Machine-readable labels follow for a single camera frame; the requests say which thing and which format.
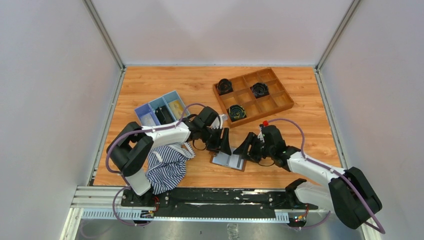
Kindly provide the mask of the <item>brown leather card holder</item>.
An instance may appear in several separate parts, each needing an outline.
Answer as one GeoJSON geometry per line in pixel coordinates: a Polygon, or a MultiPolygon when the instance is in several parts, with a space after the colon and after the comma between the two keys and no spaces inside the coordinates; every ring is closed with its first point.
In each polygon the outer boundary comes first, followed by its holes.
{"type": "Polygon", "coordinates": [[[242,158],[242,156],[233,153],[228,155],[226,153],[219,152],[211,157],[210,163],[240,172],[244,172],[246,167],[246,161],[242,158]]]}

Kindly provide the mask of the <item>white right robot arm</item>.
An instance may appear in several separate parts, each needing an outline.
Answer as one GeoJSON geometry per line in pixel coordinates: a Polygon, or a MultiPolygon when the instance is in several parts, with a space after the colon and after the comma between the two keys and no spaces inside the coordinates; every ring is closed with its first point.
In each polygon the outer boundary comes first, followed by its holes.
{"type": "Polygon", "coordinates": [[[292,209],[310,204],[328,210],[347,227],[357,229],[378,213],[383,204],[364,173],[357,167],[335,167],[287,145],[275,125],[250,132],[234,154],[259,163],[270,158],[277,167],[305,176],[285,187],[285,201],[292,209]]]}

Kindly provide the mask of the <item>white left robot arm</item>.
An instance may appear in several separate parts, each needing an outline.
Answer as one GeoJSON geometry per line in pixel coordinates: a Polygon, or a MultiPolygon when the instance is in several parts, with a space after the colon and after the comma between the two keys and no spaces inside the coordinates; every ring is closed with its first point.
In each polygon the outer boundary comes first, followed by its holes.
{"type": "Polygon", "coordinates": [[[182,115],[177,121],[157,126],[141,126],[128,123],[106,149],[106,167],[109,162],[118,168],[126,185],[134,193],[134,200],[140,206],[149,206],[153,201],[143,165],[149,153],[157,147],[201,140],[211,153],[232,154],[230,129],[224,127],[224,115],[213,108],[204,106],[200,113],[182,115]]]}

